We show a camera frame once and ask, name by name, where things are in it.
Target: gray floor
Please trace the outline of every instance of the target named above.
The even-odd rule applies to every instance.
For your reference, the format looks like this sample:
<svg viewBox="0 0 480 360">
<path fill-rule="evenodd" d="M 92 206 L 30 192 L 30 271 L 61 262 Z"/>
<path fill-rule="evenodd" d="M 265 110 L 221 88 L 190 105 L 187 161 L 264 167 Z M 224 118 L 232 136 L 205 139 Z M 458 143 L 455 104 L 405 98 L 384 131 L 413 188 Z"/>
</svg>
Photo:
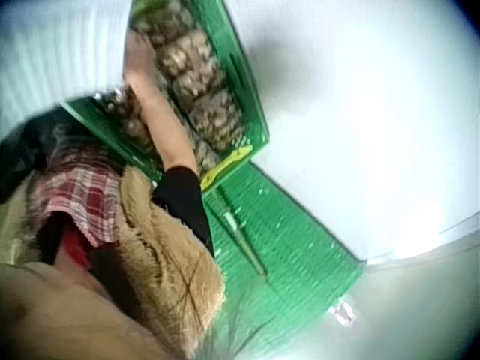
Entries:
<svg viewBox="0 0 480 360">
<path fill-rule="evenodd" d="M 276 360 L 457 359 L 480 327 L 479 240 L 368 267 L 345 297 L 353 324 L 327 313 Z"/>
</svg>

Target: tan coat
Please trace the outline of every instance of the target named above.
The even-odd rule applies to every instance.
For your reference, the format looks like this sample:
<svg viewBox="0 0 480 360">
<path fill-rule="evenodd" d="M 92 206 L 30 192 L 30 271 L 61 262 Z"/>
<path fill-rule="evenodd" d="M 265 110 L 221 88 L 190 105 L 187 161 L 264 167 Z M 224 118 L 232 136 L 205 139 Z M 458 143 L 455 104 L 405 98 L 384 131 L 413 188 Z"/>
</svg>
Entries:
<svg viewBox="0 0 480 360">
<path fill-rule="evenodd" d="M 2 209 L 2 263 L 35 260 L 33 240 L 23 235 L 28 181 Z M 152 203 L 150 181 L 138 169 L 125 170 L 120 191 L 118 248 L 141 304 L 138 320 L 169 352 L 190 357 L 224 300 L 219 268 L 180 220 Z"/>
</svg>

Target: green plastic mat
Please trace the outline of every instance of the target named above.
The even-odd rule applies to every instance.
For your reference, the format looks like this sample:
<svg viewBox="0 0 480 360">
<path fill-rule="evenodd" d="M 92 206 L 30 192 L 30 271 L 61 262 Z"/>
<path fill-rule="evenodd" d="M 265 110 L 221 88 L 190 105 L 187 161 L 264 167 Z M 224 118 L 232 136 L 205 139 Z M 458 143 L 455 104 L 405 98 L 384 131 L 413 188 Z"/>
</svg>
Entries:
<svg viewBox="0 0 480 360">
<path fill-rule="evenodd" d="M 147 12 L 168 0 L 137 0 L 133 4 L 132 19 Z M 223 170 L 208 188 L 207 191 L 217 187 L 228 179 L 239 167 L 269 142 L 265 117 L 257 94 L 254 77 L 248 65 L 245 54 L 236 37 L 227 10 L 222 1 L 196 0 L 183 1 L 193 15 L 205 29 L 212 43 L 220 65 L 226 72 L 229 87 L 234 94 L 243 112 L 243 121 L 247 133 L 238 147 L 252 145 L 253 150 L 248 156 L 233 163 Z M 108 119 L 103 111 L 91 98 L 83 98 L 70 103 L 62 104 L 63 107 L 78 121 L 82 122 L 92 133 L 116 151 L 129 164 L 141 169 L 151 180 L 158 181 L 161 177 L 160 164 L 156 157 L 134 145 L 122 134 L 113 119 Z M 234 150 L 230 149 L 220 158 L 226 158 Z"/>
<path fill-rule="evenodd" d="M 248 164 L 223 183 L 230 210 L 269 273 L 271 286 L 237 248 L 214 194 L 205 197 L 215 252 L 226 277 L 226 304 L 218 326 L 239 311 L 240 334 L 267 324 L 241 358 L 258 359 L 288 344 L 320 320 L 353 285 L 362 265 L 309 214 Z M 240 300 L 241 309 L 236 306 Z"/>
</svg>

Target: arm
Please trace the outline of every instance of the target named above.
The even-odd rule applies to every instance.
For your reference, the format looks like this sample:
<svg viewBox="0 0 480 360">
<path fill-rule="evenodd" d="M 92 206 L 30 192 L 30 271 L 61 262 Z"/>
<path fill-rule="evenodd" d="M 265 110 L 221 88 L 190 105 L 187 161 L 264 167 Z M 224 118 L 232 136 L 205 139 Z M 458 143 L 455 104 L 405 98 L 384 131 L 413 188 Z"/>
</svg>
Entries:
<svg viewBox="0 0 480 360">
<path fill-rule="evenodd" d="M 157 71 L 154 60 L 152 45 L 138 34 L 129 33 L 125 81 L 140 103 L 143 120 L 162 159 L 163 169 L 166 172 L 173 167 L 186 167 L 197 174 L 197 162 L 185 129 L 153 80 Z"/>
</svg>

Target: hand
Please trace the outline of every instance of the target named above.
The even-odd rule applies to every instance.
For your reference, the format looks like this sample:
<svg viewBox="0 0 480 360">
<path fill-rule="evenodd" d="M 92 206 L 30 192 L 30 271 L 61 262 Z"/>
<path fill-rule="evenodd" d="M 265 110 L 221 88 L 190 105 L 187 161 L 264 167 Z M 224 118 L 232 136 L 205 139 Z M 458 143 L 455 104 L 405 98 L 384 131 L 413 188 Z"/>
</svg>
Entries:
<svg viewBox="0 0 480 360">
<path fill-rule="evenodd" d="M 127 85 L 138 77 L 153 79 L 155 66 L 155 50 L 146 36 L 129 30 L 125 45 L 124 77 Z"/>
</svg>

